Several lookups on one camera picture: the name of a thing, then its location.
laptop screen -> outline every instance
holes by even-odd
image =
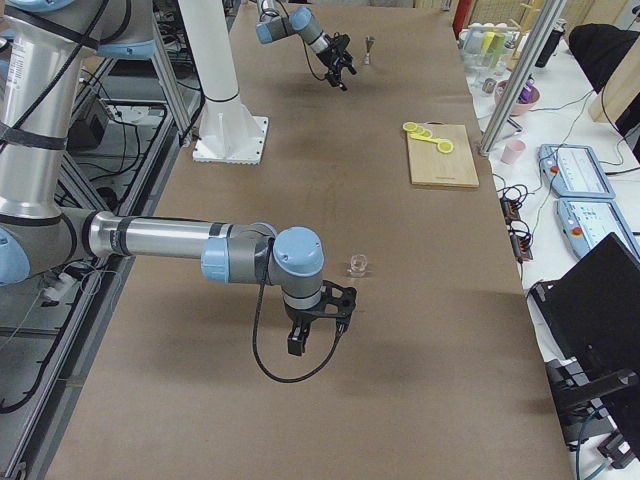
[[[640,375],[640,263],[606,236],[546,294],[545,317],[564,355],[589,380],[620,369]],[[601,398],[640,458],[640,387]]]

brown table surface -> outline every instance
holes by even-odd
[[[359,292],[334,360],[302,384],[267,379],[251,354],[256,286],[139,258],[48,478],[570,478],[488,162],[476,158],[479,189],[410,185],[404,121],[480,136],[449,19],[314,11],[352,38],[349,91],[311,77],[299,39],[259,45],[255,6],[243,6],[232,44],[243,102],[271,118],[262,163],[183,154],[157,213],[318,232],[325,278]],[[346,276],[354,253],[370,260],[365,278]],[[326,322],[303,359],[286,354],[279,288],[263,319],[278,374],[306,372],[330,347]]]

aluminum rail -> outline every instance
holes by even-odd
[[[511,74],[507,86],[502,94],[502,98],[493,112],[491,120],[482,136],[480,142],[480,155],[486,157],[496,143],[498,135],[509,118],[511,108],[516,103],[522,88],[529,77],[529,73],[533,68],[540,52],[542,51],[549,34],[553,29],[556,19],[562,13],[567,0],[547,1],[545,2],[538,19],[536,20],[533,30],[529,34],[527,43],[524,46],[520,60],[516,65],[516,69]]]

blue joint cap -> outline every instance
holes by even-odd
[[[295,277],[312,277],[324,265],[320,237],[306,227],[280,233],[273,244],[273,257],[282,270]]]
[[[210,282],[229,283],[229,245],[226,238],[211,237],[204,244],[200,268]]]
[[[313,20],[313,13],[307,7],[300,7],[289,17],[291,26],[296,32],[304,30]]]
[[[71,5],[75,0],[8,0],[7,5],[27,12],[55,12]]]
[[[21,282],[30,270],[29,259],[20,244],[0,228],[0,286]]]
[[[100,45],[98,55],[120,60],[147,60],[153,57],[155,44],[153,40],[139,43],[109,43]]]
[[[256,25],[256,35],[258,35],[258,40],[260,40],[260,43],[263,45],[273,42],[273,37],[271,36],[269,27],[265,22],[258,23]]]

yellow measuring spoon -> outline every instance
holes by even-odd
[[[416,122],[405,122],[402,124],[402,129],[408,133],[416,133],[418,135],[424,135],[430,137],[433,135],[431,130],[427,130],[422,125],[418,125]]]
[[[433,138],[431,136],[431,132],[428,135],[420,135],[418,133],[409,133],[409,137],[414,140],[421,140],[423,142],[430,142],[436,144],[436,150],[440,153],[451,153],[453,152],[453,142],[451,140],[447,140],[446,138]]]

